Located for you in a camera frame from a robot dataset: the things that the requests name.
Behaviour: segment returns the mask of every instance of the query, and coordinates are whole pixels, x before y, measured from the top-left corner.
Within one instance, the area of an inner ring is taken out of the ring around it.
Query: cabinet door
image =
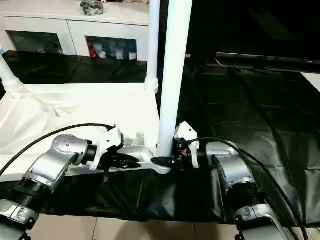
[[[68,23],[59,19],[0,16],[0,44],[4,51],[58,48],[65,55],[76,54]]]
[[[89,45],[98,45],[98,48],[104,52],[103,55],[108,58],[112,54],[115,56],[115,53],[112,53],[110,48],[115,47],[114,45],[116,44],[120,49],[123,48],[122,45],[129,46],[129,50],[124,50],[124,52],[127,52],[126,55],[128,57],[129,51],[136,51],[137,60],[148,60],[148,26],[87,21],[68,21],[68,25],[77,55],[92,56],[92,52],[88,47],[89,43]]]

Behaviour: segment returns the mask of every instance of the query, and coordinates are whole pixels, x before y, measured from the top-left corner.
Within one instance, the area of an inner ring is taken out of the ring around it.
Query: red item
[[[90,57],[96,58],[98,54],[94,49],[94,43],[92,41],[88,41],[88,47],[89,47]]]

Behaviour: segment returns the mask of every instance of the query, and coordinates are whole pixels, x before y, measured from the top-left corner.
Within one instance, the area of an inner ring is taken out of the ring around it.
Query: black cable
[[[96,126],[96,127],[104,127],[106,128],[108,131],[111,130],[112,128],[114,128],[113,126],[109,126],[106,124],[101,124],[101,123],[82,123],[82,124],[77,124],[77,125],[71,125],[71,126],[67,126],[58,130],[55,130],[53,132],[50,132],[40,138],[38,138],[37,140],[33,141],[32,143],[30,143],[29,145],[27,145],[25,148],[23,148],[20,152],[18,152],[15,156],[13,156],[10,161],[8,161],[6,163],[6,165],[4,165],[4,167],[0,170],[0,177],[1,175],[5,172],[5,170],[7,170],[7,168],[15,161],[17,160],[18,157],[20,157],[25,151],[27,151],[29,148],[31,148],[33,145],[36,145],[37,143],[41,142],[42,140],[51,137],[52,135],[61,133],[63,131],[69,130],[69,129],[75,129],[75,128],[81,128],[81,127],[88,127],[88,126]]]
[[[216,142],[220,142],[223,144],[228,145],[229,147],[233,148],[236,152],[239,153],[239,156],[246,161],[247,157],[249,157],[250,159],[252,159],[253,161],[255,161],[261,168],[262,170],[265,172],[265,174],[270,178],[270,180],[272,181],[273,185],[276,187],[276,189],[278,190],[278,192],[280,193],[280,195],[283,197],[284,201],[286,202],[286,204],[289,206],[293,216],[295,217],[296,221],[298,222],[298,225],[301,229],[302,235],[303,235],[303,239],[304,240],[308,240],[308,233],[307,230],[303,224],[302,219],[300,218],[300,216],[294,211],[294,208],[289,200],[289,198],[287,197],[287,195],[285,194],[285,192],[281,189],[281,187],[279,186],[279,184],[277,183],[277,181],[275,180],[275,178],[271,175],[271,173],[268,171],[268,169],[265,167],[265,165],[260,162],[258,159],[256,159],[254,156],[252,156],[250,153],[248,153],[247,151],[243,150],[243,149],[238,149],[236,146],[234,146],[232,143],[226,141],[226,140],[222,140],[219,138],[215,138],[215,137],[201,137],[201,138],[196,138],[193,140],[188,141],[189,144],[193,143],[193,142],[197,142],[197,141],[202,141],[202,140],[213,140]]]

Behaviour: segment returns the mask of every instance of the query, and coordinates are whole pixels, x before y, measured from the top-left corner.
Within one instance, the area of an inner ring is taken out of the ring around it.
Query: tv screen
[[[194,0],[187,50],[207,64],[242,58],[318,65],[318,12],[304,2]]]

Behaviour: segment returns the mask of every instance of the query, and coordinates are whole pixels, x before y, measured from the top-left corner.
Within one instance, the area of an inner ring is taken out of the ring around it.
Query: shelf
[[[107,2],[103,6],[104,14],[86,16],[79,0],[0,0],[0,16],[149,25],[148,4]]]

